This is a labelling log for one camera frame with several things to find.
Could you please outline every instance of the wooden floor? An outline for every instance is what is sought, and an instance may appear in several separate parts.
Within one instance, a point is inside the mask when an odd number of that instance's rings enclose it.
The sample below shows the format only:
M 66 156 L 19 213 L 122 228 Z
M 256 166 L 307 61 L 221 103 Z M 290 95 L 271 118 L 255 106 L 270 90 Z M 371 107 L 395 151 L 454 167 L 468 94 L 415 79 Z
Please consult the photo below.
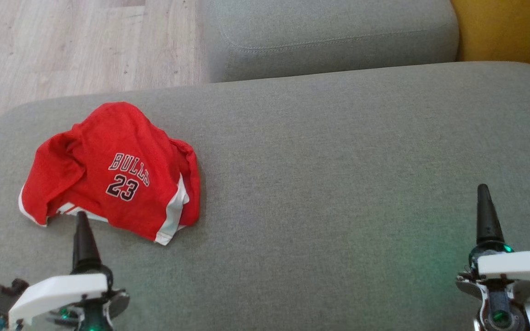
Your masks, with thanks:
M 28 101 L 200 84 L 201 0 L 0 0 L 0 116 Z

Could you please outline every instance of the gray cushion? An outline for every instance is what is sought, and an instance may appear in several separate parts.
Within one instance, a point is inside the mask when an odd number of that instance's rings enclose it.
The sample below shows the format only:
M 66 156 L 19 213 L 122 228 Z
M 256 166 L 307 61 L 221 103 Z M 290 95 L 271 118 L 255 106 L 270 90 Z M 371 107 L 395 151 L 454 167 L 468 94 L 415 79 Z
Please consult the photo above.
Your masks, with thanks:
M 454 61 L 449 0 L 207 0 L 212 82 Z
M 0 118 L 0 283 L 69 272 L 74 219 L 39 228 L 17 194 L 38 145 L 118 100 L 193 145 L 204 190 L 167 247 L 93 223 L 120 330 L 469 330 L 479 183 L 530 250 L 530 65 L 447 63 L 23 105 Z

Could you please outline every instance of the sofa seam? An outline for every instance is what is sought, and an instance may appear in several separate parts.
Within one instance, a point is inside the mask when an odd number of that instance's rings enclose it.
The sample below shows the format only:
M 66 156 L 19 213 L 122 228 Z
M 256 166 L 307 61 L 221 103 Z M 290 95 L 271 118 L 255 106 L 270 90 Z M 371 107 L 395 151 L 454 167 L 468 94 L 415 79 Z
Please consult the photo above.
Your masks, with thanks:
M 229 44 L 229 46 L 231 46 L 235 50 L 242 51 L 242 52 L 252 52 L 252 53 L 291 50 L 295 48 L 305 48 L 305 47 L 312 47 L 312 46 L 323 46 L 323 45 L 337 44 L 340 42 L 357 41 L 357 40 L 362 40 L 364 38 L 378 38 L 382 36 L 389 36 L 389 35 L 396 35 L 396 34 L 427 32 L 427 31 L 432 31 L 436 29 L 441 29 L 448 25 L 453 25 L 452 23 L 443 23 L 442 25 L 439 25 L 438 27 L 433 27 L 433 28 L 428 28 L 428 29 L 418 29 L 418 30 L 410 30 L 410 31 L 399 30 L 399 31 L 394 31 L 394 32 L 388 32 L 385 34 L 368 34 L 368 35 L 360 35 L 360 36 L 345 36 L 345 37 L 339 37 L 339 38 L 327 38 L 327 39 L 321 39 L 321 40 L 311 40 L 311 41 L 306 41 L 306 42 L 295 42 L 292 44 L 281 44 L 277 46 L 243 47 L 243 46 L 234 44 L 234 42 L 230 39 L 228 34 L 222 28 L 220 24 L 219 11 L 216 11 L 216 15 L 217 15 L 216 21 L 218 25 L 218 30 L 220 34 L 225 38 L 225 41 L 227 42 L 227 44 Z

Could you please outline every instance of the red garment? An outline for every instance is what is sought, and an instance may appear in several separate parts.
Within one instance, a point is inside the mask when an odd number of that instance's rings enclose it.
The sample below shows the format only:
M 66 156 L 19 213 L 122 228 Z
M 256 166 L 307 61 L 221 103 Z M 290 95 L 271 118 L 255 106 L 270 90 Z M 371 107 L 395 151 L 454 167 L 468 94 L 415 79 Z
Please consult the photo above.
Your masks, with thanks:
M 162 245 L 200 212 L 190 145 L 169 138 L 129 103 L 105 103 L 36 151 L 19 209 L 46 226 L 57 213 L 109 222 Z

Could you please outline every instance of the gray fabric surface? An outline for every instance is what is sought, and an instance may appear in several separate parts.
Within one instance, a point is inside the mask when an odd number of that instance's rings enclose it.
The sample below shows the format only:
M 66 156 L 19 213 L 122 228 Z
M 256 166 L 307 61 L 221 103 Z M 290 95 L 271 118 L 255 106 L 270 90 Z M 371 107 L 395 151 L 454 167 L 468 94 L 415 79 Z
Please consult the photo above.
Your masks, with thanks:
M 207 0 L 212 82 L 454 61 L 449 0 Z
M 23 105 L 0 118 L 0 283 L 69 272 L 74 220 L 39 228 L 17 194 L 38 145 L 119 100 L 193 145 L 204 189 L 167 247 L 93 222 L 120 330 L 467 331 L 479 183 L 530 250 L 530 65 L 444 63 Z

